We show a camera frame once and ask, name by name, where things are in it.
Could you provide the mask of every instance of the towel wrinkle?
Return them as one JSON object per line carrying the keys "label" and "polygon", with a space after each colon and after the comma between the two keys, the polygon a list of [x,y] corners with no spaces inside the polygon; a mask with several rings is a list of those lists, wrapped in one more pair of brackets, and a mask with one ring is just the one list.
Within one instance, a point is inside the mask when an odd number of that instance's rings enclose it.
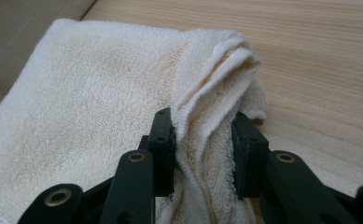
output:
{"label": "towel wrinkle", "polygon": [[156,199],[157,223],[254,222],[232,184],[230,123],[266,119],[258,68],[231,30],[55,21],[0,104],[0,223],[54,185],[107,180],[169,106],[175,193]]}

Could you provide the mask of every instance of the white towel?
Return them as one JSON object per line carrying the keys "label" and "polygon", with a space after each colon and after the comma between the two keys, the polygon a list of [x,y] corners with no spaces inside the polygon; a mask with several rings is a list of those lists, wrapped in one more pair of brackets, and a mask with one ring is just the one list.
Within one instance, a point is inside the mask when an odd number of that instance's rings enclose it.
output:
{"label": "white towel", "polygon": [[158,223],[254,220],[232,185],[230,122],[237,111],[265,119],[258,66],[234,31],[55,21],[0,104],[0,223],[51,186],[112,176],[168,106],[180,170]]}

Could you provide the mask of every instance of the wooden surface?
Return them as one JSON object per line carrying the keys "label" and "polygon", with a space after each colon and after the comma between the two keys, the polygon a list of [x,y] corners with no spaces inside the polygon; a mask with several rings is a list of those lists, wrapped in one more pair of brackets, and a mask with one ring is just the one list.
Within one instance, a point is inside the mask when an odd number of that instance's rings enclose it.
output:
{"label": "wooden surface", "polygon": [[363,185],[363,1],[99,0],[85,20],[240,31],[262,60],[271,149],[350,195]]}

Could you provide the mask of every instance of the hole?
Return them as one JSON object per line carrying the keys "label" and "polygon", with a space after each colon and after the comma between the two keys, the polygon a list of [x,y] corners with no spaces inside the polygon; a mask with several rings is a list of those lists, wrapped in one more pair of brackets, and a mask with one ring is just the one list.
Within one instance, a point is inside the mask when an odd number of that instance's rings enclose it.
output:
{"label": "hole", "polygon": [[276,156],[277,160],[283,161],[283,162],[294,162],[295,158],[289,154],[286,153],[280,153]]}
{"label": "hole", "polygon": [[134,215],[130,212],[123,212],[117,217],[118,224],[129,224],[132,223]]}
{"label": "hole", "polygon": [[67,202],[71,198],[72,192],[70,189],[57,189],[53,191],[45,199],[45,204],[49,207],[58,206]]}
{"label": "hole", "polygon": [[330,214],[323,213],[320,216],[321,220],[326,224],[341,224],[341,222]]}
{"label": "hole", "polygon": [[52,196],[51,200],[53,202],[59,202],[65,198],[66,194],[64,192],[59,192]]}
{"label": "hole", "polygon": [[133,154],[129,155],[129,161],[143,161],[146,156],[143,153],[134,152]]}

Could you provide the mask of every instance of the towel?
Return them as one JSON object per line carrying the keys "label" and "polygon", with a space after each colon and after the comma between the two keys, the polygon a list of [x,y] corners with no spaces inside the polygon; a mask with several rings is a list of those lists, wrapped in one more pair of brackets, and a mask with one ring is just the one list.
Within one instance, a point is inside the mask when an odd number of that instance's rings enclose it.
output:
{"label": "towel", "polygon": [[179,168],[157,222],[254,222],[232,185],[230,122],[266,118],[258,67],[235,31],[55,21],[0,104],[0,223],[51,186],[112,176],[168,106]]}

